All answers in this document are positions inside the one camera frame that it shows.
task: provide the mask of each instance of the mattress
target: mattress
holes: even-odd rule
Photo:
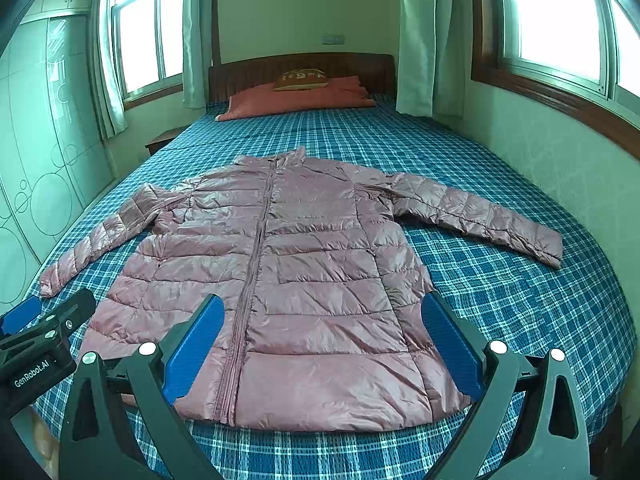
[[[306,146],[308,156],[373,166],[387,173],[417,173],[484,196],[562,233],[562,269],[473,238],[401,221],[433,283],[456,313],[484,335],[506,341],[516,351],[542,356],[564,349],[578,384],[590,437],[603,428],[629,370],[636,332],[620,284],[590,234],[480,144],[422,118],[401,116],[395,103],[376,96],[378,106],[313,110],[217,123],[226,103],[210,105],[206,115],[109,192],[65,235],[50,256],[53,262],[122,204],[143,182],[165,188],[209,168],[231,163],[238,154],[264,156]],[[97,300],[107,293],[125,261],[148,233],[105,254],[52,300],[49,311],[85,286]],[[31,294],[38,293],[33,283]],[[84,327],[70,340],[77,356]],[[35,407],[60,436],[71,380],[41,396]],[[482,474],[495,468],[516,423],[522,394],[511,402]],[[389,433],[286,433],[235,429],[187,422],[212,463],[227,479],[239,478],[402,478],[424,476],[465,413],[436,424]],[[151,468],[168,474],[141,417],[128,413]]]

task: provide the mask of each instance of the curtain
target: curtain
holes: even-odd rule
[[[184,0],[182,5],[182,87],[185,108],[204,108],[209,94],[212,56],[212,0]]]
[[[402,114],[462,114],[462,58],[450,35],[453,0],[401,0],[398,98]]]
[[[114,137],[127,127],[122,93],[111,50],[111,0],[93,0],[89,42],[90,80],[95,96],[98,123],[103,139]]]

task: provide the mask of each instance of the jacket sleeve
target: jacket sleeve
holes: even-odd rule
[[[88,264],[140,234],[159,212],[183,198],[183,193],[143,184],[120,209],[97,225],[87,238],[80,240],[44,270],[40,275],[40,295],[43,298],[55,296]]]
[[[429,178],[397,173],[390,180],[394,216],[412,214],[427,224],[483,238],[560,268],[560,233],[485,198]]]

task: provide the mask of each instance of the brown cushion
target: brown cushion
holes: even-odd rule
[[[327,79],[322,70],[303,68],[290,70],[279,76],[273,84],[273,90],[308,90],[309,88],[322,88],[326,84]]]

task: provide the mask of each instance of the wooden headboard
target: wooden headboard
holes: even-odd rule
[[[327,77],[356,75],[370,94],[396,95],[396,66],[390,54],[318,52],[257,57],[209,68],[209,101],[226,101],[241,90],[270,83],[283,72],[317,68]]]

